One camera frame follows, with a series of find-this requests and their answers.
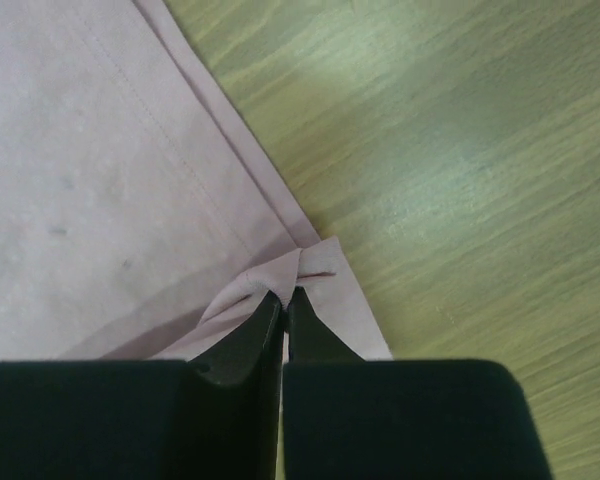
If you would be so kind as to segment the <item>dusty pink t-shirt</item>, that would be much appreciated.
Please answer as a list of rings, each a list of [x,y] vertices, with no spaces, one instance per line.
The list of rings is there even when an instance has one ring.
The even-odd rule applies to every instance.
[[[0,360],[191,359],[304,287],[390,351],[160,1],[0,1]]]

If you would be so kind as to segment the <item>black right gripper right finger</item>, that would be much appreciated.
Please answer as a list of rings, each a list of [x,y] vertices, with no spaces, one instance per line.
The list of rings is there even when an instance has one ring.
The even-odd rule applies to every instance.
[[[524,391],[480,359],[371,361],[296,289],[283,369],[290,479],[548,479]]]

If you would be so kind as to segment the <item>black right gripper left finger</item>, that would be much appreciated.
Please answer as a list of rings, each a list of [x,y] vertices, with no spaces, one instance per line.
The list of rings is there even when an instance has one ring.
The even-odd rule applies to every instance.
[[[282,306],[190,360],[0,362],[0,479],[271,479]]]

